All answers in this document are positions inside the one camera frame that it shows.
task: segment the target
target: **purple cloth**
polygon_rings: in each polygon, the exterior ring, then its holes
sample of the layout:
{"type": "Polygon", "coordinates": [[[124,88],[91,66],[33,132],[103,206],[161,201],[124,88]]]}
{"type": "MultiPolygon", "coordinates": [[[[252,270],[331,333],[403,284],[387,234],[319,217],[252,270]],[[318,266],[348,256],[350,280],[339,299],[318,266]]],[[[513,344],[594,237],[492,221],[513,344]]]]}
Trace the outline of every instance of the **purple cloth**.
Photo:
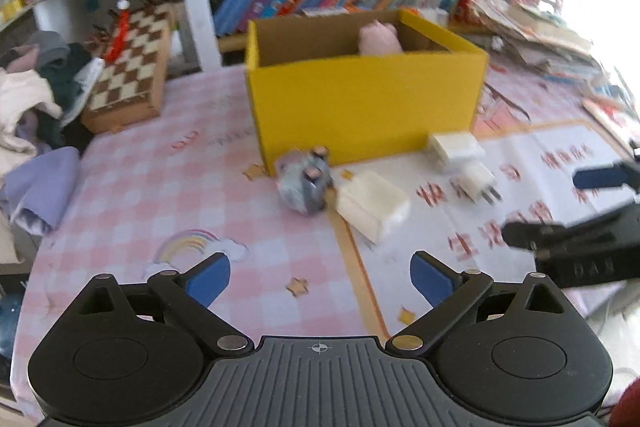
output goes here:
{"type": "Polygon", "coordinates": [[[0,210],[27,232],[45,235],[60,225],[79,173],[73,147],[36,156],[5,176],[0,210]]]}

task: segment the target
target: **white plastic block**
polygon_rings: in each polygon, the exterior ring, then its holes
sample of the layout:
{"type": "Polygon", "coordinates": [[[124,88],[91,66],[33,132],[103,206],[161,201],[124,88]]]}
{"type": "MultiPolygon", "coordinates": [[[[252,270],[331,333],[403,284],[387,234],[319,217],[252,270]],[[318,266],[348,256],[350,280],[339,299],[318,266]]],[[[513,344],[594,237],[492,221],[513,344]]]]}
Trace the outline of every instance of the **white plastic block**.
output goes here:
{"type": "Polygon", "coordinates": [[[411,202],[382,176],[365,171],[338,189],[336,210],[367,239],[379,243],[407,220],[411,202]]]}
{"type": "Polygon", "coordinates": [[[432,134],[427,152],[441,170],[461,168],[471,160],[484,158],[484,149],[469,132],[432,134]]]}
{"type": "Polygon", "coordinates": [[[462,176],[458,178],[458,185],[472,200],[484,198],[483,192],[491,190],[495,185],[495,176],[480,162],[471,162],[462,168],[462,176]]]}

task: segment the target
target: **star print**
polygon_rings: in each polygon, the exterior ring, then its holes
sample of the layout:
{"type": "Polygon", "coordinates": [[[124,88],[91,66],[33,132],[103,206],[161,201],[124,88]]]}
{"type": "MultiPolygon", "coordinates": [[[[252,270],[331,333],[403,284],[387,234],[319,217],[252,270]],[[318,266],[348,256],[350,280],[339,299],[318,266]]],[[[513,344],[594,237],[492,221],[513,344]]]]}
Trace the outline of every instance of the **star print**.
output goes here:
{"type": "Polygon", "coordinates": [[[408,326],[415,321],[415,313],[401,307],[400,313],[398,314],[398,320],[402,322],[402,324],[406,324],[408,326]]]}
{"type": "Polygon", "coordinates": [[[266,176],[267,171],[264,169],[264,165],[258,165],[254,163],[242,174],[244,174],[245,177],[252,182],[255,178],[262,178],[266,176]]]}
{"type": "Polygon", "coordinates": [[[297,298],[300,295],[306,295],[309,293],[307,288],[308,284],[309,283],[306,279],[296,279],[293,277],[291,282],[287,284],[286,288],[295,298],[297,298]]]}

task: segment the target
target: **metal screw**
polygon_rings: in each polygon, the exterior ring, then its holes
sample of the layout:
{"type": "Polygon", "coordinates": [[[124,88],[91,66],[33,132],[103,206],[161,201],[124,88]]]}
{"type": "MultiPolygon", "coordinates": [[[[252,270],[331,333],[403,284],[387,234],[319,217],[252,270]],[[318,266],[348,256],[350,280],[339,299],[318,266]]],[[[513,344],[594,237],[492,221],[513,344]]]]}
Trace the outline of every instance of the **metal screw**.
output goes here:
{"type": "Polygon", "coordinates": [[[218,347],[225,351],[239,351],[249,345],[249,341],[240,335],[225,335],[218,339],[218,347]]]}
{"type": "Polygon", "coordinates": [[[415,351],[422,347],[422,339],[415,335],[399,335],[394,338],[391,343],[394,347],[402,351],[415,351]]]}

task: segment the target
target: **white cloth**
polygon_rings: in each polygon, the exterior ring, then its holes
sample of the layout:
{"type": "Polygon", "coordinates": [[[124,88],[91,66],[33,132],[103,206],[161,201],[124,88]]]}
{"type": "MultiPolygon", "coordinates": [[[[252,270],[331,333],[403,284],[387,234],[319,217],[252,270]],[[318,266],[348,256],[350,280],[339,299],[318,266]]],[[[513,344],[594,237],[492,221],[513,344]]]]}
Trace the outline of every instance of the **white cloth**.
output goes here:
{"type": "MultiPolygon", "coordinates": [[[[49,83],[35,71],[6,73],[0,68],[0,187],[4,177],[36,155],[33,144],[15,136],[20,118],[31,108],[37,108],[53,118],[60,118],[62,109],[53,101],[49,83]]],[[[14,238],[6,218],[0,214],[0,264],[18,263],[14,238]]]]}

